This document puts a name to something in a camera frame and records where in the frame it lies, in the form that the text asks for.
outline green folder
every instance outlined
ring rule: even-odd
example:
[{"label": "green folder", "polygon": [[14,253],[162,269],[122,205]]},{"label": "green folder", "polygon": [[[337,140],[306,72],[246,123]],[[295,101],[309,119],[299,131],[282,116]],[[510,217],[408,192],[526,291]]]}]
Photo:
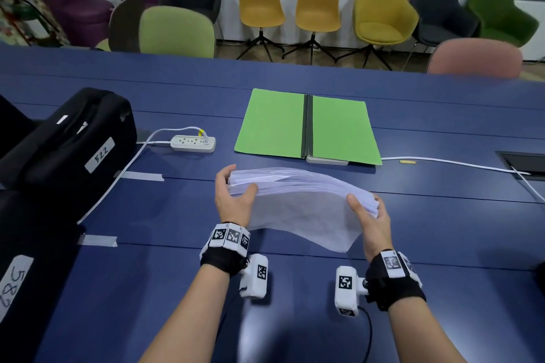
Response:
[{"label": "green folder", "polygon": [[254,89],[235,151],[382,165],[365,102]]}]

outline black case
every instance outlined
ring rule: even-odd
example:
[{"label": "black case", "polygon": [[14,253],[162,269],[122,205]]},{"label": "black case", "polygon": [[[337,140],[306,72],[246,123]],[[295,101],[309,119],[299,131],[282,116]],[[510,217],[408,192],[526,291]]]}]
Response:
[{"label": "black case", "polygon": [[2,132],[0,158],[30,134],[36,125],[0,95],[0,132]]},{"label": "black case", "polygon": [[[44,211],[17,191],[0,190],[0,360],[3,363],[34,359],[77,256],[77,242],[83,231],[76,223]],[[32,259],[27,271],[13,265],[17,256]]]},{"label": "black case", "polygon": [[[129,162],[135,144],[129,101],[84,88],[0,160],[0,183],[78,221]],[[90,171],[93,159],[99,164]]]}]

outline white power strip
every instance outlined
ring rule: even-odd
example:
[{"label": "white power strip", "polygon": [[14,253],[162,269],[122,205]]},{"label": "white power strip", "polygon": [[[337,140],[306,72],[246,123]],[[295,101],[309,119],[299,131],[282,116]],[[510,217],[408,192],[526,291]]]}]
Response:
[{"label": "white power strip", "polygon": [[216,139],[209,136],[208,143],[204,143],[203,136],[175,135],[171,139],[171,148],[175,151],[210,153],[216,149]]}]

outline open folder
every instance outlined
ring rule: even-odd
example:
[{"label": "open folder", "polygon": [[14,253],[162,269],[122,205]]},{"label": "open folder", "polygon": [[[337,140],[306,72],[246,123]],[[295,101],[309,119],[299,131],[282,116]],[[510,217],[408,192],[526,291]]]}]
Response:
[{"label": "open folder", "polygon": [[291,232],[331,251],[348,251],[361,233],[346,195],[354,194],[369,215],[378,215],[373,194],[328,175],[293,168],[233,171],[229,193],[240,196],[251,183],[259,189],[249,230]]},{"label": "open folder", "polygon": [[365,102],[254,89],[235,151],[381,165]]}]

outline left hand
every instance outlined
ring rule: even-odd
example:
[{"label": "left hand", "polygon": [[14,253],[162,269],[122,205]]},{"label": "left hand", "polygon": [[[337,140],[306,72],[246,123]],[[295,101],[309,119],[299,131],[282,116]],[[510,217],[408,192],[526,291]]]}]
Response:
[{"label": "left hand", "polygon": [[234,222],[247,228],[252,214],[253,201],[257,193],[257,185],[250,184],[244,194],[234,198],[227,189],[229,175],[236,169],[236,165],[230,165],[222,169],[216,175],[216,208],[221,222]]}]

